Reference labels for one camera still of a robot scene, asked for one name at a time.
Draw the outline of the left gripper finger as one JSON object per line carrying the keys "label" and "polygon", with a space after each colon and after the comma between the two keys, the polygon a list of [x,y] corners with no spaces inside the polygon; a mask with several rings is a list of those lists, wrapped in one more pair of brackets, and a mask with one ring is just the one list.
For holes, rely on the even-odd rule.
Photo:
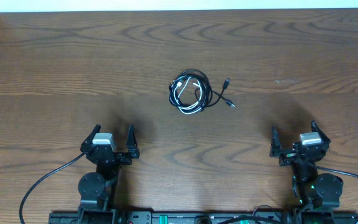
{"label": "left gripper finger", "polygon": [[139,147],[135,138],[134,126],[132,124],[129,126],[126,147],[128,149],[128,153],[133,159],[138,159],[140,157]]}
{"label": "left gripper finger", "polygon": [[95,137],[96,134],[98,134],[100,132],[101,129],[101,125],[97,124],[92,132],[86,137],[86,139],[81,143],[81,148],[83,147],[87,147],[88,145],[92,145],[93,143],[93,139]]}

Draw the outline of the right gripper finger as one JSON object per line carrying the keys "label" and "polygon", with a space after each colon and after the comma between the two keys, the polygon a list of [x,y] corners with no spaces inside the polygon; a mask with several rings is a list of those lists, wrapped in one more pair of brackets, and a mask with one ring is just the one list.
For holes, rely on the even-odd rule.
{"label": "right gripper finger", "polygon": [[310,124],[311,124],[311,130],[313,132],[313,138],[311,140],[312,144],[330,144],[331,143],[331,140],[318,127],[315,120],[311,120]]}
{"label": "right gripper finger", "polygon": [[270,147],[270,157],[278,157],[282,153],[282,146],[278,138],[278,132],[274,126],[272,126],[272,138]]}

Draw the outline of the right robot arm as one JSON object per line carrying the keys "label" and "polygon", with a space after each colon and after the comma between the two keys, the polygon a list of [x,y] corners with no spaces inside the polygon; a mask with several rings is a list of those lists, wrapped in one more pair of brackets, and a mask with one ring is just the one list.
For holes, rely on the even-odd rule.
{"label": "right robot arm", "polygon": [[276,128],[272,128],[270,157],[293,171],[292,188],[301,206],[285,213],[285,223],[334,223],[333,210],[340,206],[343,180],[318,172],[316,163],[326,155],[331,140],[311,121],[311,132],[300,135],[290,149],[283,149]]}

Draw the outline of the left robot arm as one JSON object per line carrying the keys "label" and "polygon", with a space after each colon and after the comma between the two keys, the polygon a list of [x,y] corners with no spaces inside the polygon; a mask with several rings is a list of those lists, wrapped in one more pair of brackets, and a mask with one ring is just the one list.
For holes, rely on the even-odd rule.
{"label": "left robot arm", "polygon": [[81,195],[78,207],[79,223],[127,223],[128,214],[113,207],[119,172],[140,157],[134,127],[129,126],[126,152],[116,152],[111,133],[101,133],[97,124],[81,143],[80,151],[96,165],[94,172],[85,174],[78,183]]}

